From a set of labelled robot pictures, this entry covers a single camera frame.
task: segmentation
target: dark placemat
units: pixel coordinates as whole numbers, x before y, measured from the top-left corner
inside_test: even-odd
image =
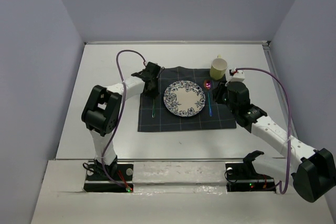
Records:
[[[189,69],[183,67],[167,68],[159,78],[160,95],[155,99],[155,117],[152,117],[153,99],[140,96],[139,132],[165,132],[165,131],[195,131],[215,129],[235,129],[236,121],[227,106],[217,104],[212,100],[209,92],[212,116],[209,116],[208,91],[203,87],[204,80],[210,79],[209,69]],[[205,106],[203,110],[192,117],[182,118],[172,114],[164,105],[163,93],[175,81],[187,80],[197,83],[205,93]],[[212,89],[217,87],[219,81],[212,81]]]

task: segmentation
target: blue and white plate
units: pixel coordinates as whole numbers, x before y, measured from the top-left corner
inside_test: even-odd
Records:
[[[205,94],[195,82],[175,81],[164,91],[163,102],[174,115],[189,117],[204,108]]]

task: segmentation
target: mug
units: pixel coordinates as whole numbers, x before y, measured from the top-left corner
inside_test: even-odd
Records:
[[[223,78],[226,69],[227,69],[226,60],[222,59],[222,57],[218,55],[217,58],[212,61],[210,68],[210,77],[213,80],[218,81],[221,78]]]

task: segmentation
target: red wire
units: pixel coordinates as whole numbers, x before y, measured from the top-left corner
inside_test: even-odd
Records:
[[[263,186],[263,189],[265,189],[266,186],[267,186],[267,178],[266,178],[266,175],[263,175],[263,177],[264,177],[264,179],[265,179],[265,184],[264,184],[264,186]]]
[[[124,182],[125,187],[127,188],[128,184],[127,184],[126,180],[124,179],[124,176],[122,175],[120,170],[118,170],[118,175],[119,175],[120,179]]]

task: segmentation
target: white wall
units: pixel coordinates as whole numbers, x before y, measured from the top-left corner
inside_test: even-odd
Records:
[[[336,0],[296,0],[271,52],[299,138],[336,155]],[[336,220],[336,188],[327,200]]]
[[[271,40],[294,0],[62,0],[85,41]]]
[[[82,39],[61,0],[0,0],[0,222],[30,223]]]

